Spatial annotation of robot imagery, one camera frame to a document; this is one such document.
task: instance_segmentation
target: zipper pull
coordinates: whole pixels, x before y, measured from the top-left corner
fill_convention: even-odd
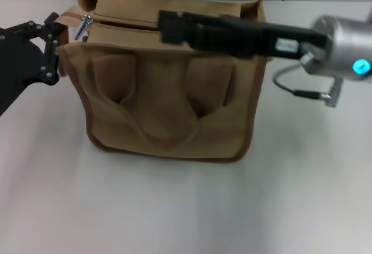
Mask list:
[[[75,34],[75,41],[79,40],[81,36],[83,36],[84,32],[86,32],[88,26],[93,22],[93,18],[90,15],[84,15],[82,22],[80,23],[79,27],[77,28],[77,33]]]

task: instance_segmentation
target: tan canvas bag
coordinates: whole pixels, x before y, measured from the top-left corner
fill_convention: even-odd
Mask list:
[[[93,16],[86,42],[58,48],[84,105],[90,140],[106,151],[232,162],[243,157],[265,59],[242,60],[160,42],[159,10],[264,21],[262,0],[78,0],[58,22]]]

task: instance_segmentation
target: black cable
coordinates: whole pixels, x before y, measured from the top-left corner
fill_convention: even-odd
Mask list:
[[[288,67],[285,67],[281,70],[279,70],[278,72],[274,73],[273,75],[273,83],[280,89],[286,91],[286,92],[289,92],[291,94],[293,94],[294,96],[297,96],[297,97],[302,97],[302,98],[308,98],[308,99],[314,99],[314,100],[318,100],[318,99],[321,99],[321,93],[320,92],[317,92],[317,91],[308,91],[308,90],[292,90],[290,89],[289,87],[286,87],[282,84],[280,84],[278,82],[278,79],[279,77],[281,77],[282,75],[284,74],[287,74],[289,72],[292,72],[298,68],[302,67],[301,64],[295,64],[295,65],[291,65],[291,66],[288,66]]]
[[[295,65],[287,66],[286,68],[280,69],[278,72],[274,73],[274,75],[273,75],[273,83],[278,88],[281,88],[282,90],[285,90],[286,92],[289,92],[289,93],[293,94],[295,91],[292,90],[292,89],[290,89],[290,88],[288,88],[288,87],[286,87],[286,86],[284,86],[284,85],[282,85],[282,84],[280,84],[278,82],[278,79],[282,75],[287,74],[289,72],[292,72],[292,71],[294,71],[296,69],[299,69],[300,67],[301,67],[301,64],[298,63],[298,64],[295,64]]]

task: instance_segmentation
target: white tabletop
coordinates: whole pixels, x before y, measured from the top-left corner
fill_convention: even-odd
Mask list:
[[[75,3],[0,0],[0,27]],[[296,26],[370,9],[264,7],[268,21]],[[346,83],[329,109],[271,83],[287,64],[267,65],[251,148],[228,165],[102,152],[68,78],[30,86],[0,117],[0,253],[370,254],[372,85]],[[283,80],[323,91],[330,82],[303,71]]]

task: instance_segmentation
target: black bracket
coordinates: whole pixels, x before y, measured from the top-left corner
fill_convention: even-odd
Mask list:
[[[0,115],[33,83],[55,85],[59,81],[56,38],[67,29],[54,23],[52,13],[45,24],[33,21],[7,29],[0,28]],[[44,53],[30,40],[45,41]]]
[[[278,42],[307,42],[322,48],[327,41],[327,36],[314,30],[249,22],[229,15],[213,17],[160,11],[158,29],[162,42],[174,45],[186,42],[198,51],[227,54],[237,58],[260,55],[299,59],[303,55],[300,46],[291,51],[278,49]]]

